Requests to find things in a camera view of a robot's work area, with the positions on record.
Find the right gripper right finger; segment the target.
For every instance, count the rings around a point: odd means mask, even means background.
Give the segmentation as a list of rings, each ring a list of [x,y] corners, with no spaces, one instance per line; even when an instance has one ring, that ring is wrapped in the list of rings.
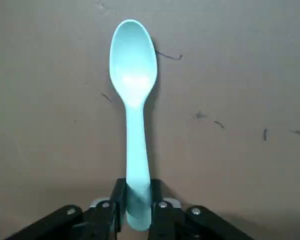
[[[186,209],[175,198],[164,197],[164,182],[151,180],[150,240],[251,240],[210,209],[191,205]]]

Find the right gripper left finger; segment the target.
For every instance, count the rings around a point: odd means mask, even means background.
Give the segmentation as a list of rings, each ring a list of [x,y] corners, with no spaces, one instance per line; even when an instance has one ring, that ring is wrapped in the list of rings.
[[[127,184],[116,180],[109,198],[94,200],[83,211],[65,205],[36,222],[18,230],[8,240],[116,240],[126,210]]]

